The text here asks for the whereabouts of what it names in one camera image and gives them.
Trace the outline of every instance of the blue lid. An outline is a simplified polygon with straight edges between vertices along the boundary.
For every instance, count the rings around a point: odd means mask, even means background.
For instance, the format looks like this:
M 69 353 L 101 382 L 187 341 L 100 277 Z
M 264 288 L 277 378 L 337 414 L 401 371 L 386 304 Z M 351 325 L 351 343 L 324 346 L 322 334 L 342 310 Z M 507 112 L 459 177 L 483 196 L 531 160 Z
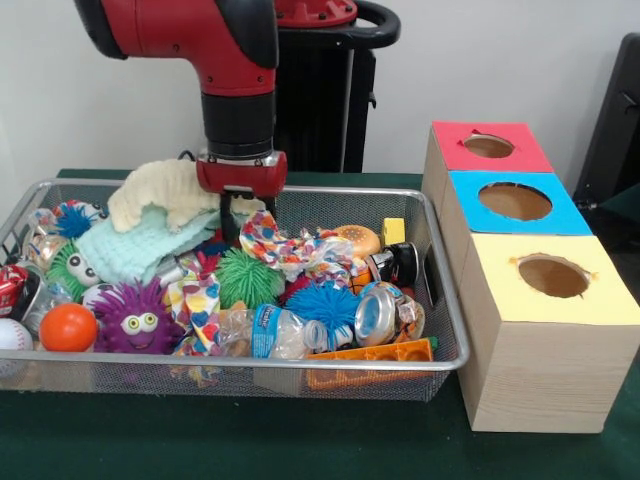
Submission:
M 449 172 L 469 228 L 480 233 L 539 235 L 591 235 L 591 230 L 564 186 L 553 173 Z M 551 209 L 532 220 L 496 213 L 480 200 L 482 190 L 492 186 L 526 188 L 544 197 Z

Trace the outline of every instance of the white wall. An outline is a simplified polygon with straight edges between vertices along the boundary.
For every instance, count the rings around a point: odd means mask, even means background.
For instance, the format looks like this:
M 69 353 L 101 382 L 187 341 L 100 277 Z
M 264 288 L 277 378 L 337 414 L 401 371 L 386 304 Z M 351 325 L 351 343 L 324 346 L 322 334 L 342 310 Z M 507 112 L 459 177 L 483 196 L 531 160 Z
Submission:
M 377 53 L 366 171 L 422 171 L 433 120 L 524 121 L 575 188 L 620 41 L 640 30 L 639 1 L 380 3 L 402 35 Z
M 422 172 L 432 120 L 526 121 L 573 188 L 637 0 L 379 0 L 403 22 L 380 50 L 365 171 Z M 70 0 L 0 1 L 0 219 L 63 167 L 127 168 L 203 144 L 183 61 L 102 57 Z

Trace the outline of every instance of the yellow block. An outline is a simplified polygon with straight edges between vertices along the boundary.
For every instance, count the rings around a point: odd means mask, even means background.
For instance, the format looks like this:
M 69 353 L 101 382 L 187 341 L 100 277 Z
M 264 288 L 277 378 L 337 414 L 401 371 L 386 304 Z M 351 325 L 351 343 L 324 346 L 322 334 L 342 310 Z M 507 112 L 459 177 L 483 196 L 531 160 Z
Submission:
M 385 218 L 382 227 L 382 243 L 387 246 L 404 241 L 404 218 Z

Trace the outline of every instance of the green tablecloth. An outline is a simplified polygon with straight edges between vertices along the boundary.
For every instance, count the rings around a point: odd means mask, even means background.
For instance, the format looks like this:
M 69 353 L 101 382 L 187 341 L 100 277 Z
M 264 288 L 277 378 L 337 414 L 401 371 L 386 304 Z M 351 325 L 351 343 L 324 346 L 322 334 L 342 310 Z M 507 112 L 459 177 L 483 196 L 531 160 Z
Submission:
M 62 177 L 123 178 L 63 170 Z M 420 187 L 419 175 L 291 173 Z M 638 478 L 640 368 L 601 435 L 473 433 L 455 375 L 429 404 L 0 392 L 2 478 Z

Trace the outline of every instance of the wooden box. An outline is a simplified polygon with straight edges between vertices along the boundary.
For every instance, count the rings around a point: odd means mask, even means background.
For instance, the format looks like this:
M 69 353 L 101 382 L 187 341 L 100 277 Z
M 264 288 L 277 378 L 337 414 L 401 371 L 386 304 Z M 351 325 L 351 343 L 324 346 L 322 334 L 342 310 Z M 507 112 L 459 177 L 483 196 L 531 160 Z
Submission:
M 460 292 L 473 430 L 603 429 L 640 344 L 640 309 L 596 237 L 471 234 Z

